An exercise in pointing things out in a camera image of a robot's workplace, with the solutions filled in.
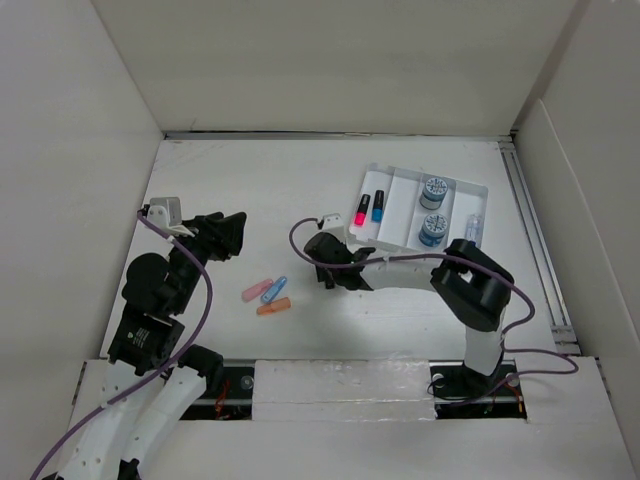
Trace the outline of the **pink cap black highlighter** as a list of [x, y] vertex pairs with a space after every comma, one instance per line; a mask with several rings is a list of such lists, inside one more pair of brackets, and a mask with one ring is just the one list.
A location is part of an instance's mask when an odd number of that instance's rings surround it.
[[353, 224], [355, 226], [361, 227], [364, 225], [366, 221], [369, 205], [370, 205], [370, 199], [371, 197], [369, 194], [361, 195], [357, 209], [356, 209], [356, 213], [354, 215]]

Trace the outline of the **blue cap black highlighter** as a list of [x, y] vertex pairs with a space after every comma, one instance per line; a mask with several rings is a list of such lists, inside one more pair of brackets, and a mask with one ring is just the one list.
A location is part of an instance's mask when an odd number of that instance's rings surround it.
[[374, 223], [380, 223], [384, 212], [385, 192], [377, 190], [374, 195], [373, 208], [371, 212], [371, 220]]

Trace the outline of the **orange translucent eraser case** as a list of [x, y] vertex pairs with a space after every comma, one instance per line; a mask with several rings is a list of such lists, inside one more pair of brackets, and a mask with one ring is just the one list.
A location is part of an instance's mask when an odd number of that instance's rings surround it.
[[290, 309], [292, 306], [291, 301], [288, 297], [284, 297], [278, 300], [275, 300], [270, 303], [266, 303], [257, 308], [256, 314], [258, 316], [267, 316], [275, 313], [279, 313], [282, 311], [286, 311]]

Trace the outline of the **blue slime jar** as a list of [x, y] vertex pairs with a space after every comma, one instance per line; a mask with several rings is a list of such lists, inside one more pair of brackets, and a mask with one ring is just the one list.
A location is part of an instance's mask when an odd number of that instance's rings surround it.
[[426, 179], [420, 196], [420, 204], [428, 210], [437, 210], [448, 193], [448, 183], [441, 177]]
[[448, 228], [446, 216], [439, 213], [429, 214], [423, 220], [418, 239], [426, 247], [436, 247], [446, 236]]

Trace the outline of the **clear glue stick blue cap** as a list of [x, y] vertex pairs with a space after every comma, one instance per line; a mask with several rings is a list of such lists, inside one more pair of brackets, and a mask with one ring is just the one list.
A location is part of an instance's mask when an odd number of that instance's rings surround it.
[[472, 214], [468, 217], [465, 228], [465, 239], [479, 245], [482, 237], [483, 218], [480, 215]]

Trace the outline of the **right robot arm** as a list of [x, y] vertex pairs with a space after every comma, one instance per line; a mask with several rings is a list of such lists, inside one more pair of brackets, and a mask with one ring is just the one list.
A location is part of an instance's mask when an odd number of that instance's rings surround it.
[[465, 326], [466, 341], [461, 370], [439, 381], [442, 390], [454, 397], [471, 397], [494, 387], [504, 357], [500, 341], [510, 288], [482, 271], [447, 259], [385, 261], [378, 257], [365, 265], [375, 252], [373, 247], [352, 252], [326, 232], [316, 234], [304, 247], [304, 254], [316, 263], [317, 279], [328, 289], [400, 288], [437, 293]]

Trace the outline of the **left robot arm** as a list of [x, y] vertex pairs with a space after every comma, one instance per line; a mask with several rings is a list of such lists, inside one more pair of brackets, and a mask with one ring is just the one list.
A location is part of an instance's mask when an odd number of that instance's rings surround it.
[[147, 253], [128, 267], [120, 323], [108, 349], [101, 403], [76, 426], [82, 435], [56, 479], [141, 479], [182, 415], [200, 396], [222, 387], [223, 358], [189, 338], [178, 321], [196, 289], [213, 284], [210, 261], [239, 255], [247, 216], [220, 212], [162, 227], [146, 206], [139, 220], [172, 244], [167, 256]]

